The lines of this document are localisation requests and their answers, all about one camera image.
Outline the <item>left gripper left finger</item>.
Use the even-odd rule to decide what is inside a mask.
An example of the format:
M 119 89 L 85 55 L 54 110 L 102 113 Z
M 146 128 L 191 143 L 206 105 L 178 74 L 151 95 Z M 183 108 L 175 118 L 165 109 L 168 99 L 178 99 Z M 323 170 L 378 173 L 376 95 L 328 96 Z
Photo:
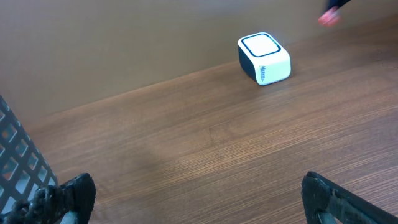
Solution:
M 60 186 L 37 189 L 32 200 L 17 201 L 10 212 L 1 215 L 1 223 L 88 224 L 95 198 L 96 187 L 92 177 L 82 173 Z

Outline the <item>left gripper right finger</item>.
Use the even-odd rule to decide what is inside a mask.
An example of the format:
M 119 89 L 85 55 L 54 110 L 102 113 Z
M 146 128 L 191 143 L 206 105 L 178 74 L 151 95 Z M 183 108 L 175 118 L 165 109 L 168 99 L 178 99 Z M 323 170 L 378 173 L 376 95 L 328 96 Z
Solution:
M 365 201 L 316 172 L 302 180 L 302 202 L 307 223 L 393 224 L 397 217 Z

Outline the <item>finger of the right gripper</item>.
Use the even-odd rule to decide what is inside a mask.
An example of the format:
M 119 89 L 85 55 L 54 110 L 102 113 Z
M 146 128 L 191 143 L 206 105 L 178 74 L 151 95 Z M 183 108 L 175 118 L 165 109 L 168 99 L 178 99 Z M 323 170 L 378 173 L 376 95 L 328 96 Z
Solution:
M 330 9 L 339 9 L 351 0 L 327 0 L 326 1 L 326 11 L 329 11 Z

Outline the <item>red white package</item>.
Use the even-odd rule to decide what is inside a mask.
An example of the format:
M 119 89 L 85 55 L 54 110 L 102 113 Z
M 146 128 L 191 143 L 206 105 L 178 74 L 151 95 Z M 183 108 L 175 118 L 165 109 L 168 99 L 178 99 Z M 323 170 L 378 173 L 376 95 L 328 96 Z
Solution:
M 340 14 L 337 7 L 333 7 L 327 10 L 320 18 L 318 19 L 318 23 L 330 27 L 335 25 L 340 20 Z

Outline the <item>white barcode scanner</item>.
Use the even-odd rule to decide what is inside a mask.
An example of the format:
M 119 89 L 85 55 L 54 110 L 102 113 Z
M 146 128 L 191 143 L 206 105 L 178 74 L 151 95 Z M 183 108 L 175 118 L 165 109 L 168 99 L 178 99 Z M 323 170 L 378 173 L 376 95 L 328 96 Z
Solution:
M 243 71 L 260 86 L 285 80 L 292 71 L 288 51 L 266 32 L 240 38 L 238 56 Z

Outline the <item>grey plastic mesh basket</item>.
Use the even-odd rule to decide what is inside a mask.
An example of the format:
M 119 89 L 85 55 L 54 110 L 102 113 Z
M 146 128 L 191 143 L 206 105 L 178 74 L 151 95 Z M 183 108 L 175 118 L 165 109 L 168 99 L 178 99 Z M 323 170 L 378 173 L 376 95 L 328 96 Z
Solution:
M 1 98 L 1 214 L 20 200 L 34 198 L 40 187 L 58 185 L 43 155 Z

